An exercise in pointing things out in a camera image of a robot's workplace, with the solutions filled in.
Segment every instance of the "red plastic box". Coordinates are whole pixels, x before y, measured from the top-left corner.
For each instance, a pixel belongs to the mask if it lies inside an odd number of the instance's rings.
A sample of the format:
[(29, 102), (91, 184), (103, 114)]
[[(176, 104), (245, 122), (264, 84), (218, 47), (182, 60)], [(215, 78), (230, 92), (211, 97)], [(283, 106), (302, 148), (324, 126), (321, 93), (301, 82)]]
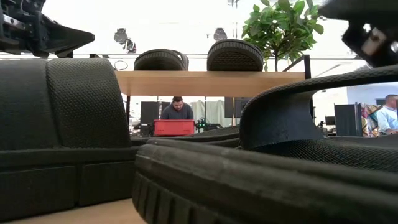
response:
[(156, 136), (184, 136), (194, 133), (194, 120), (155, 120)]

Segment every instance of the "green object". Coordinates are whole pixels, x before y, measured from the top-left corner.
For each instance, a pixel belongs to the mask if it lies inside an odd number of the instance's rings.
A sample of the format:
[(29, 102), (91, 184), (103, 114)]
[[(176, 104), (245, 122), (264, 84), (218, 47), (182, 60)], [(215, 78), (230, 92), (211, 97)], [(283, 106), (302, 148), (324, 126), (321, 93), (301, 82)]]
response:
[(323, 34), (323, 26), (317, 24), (318, 6), (312, 0), (298, 0), (295, 4), (289, 0), (278, 0), (270, 5), (269, 0), (261, 0), (265, 8), (253, 5), (253, 12), (243, 26), (243, 40), (254, 44), (262, 50), (267, 61), (275, 57), (275, 71), (278, 71), (280, 59), (297, 60), (302, 52), (311, 49), (316, 41), (313, 31)]

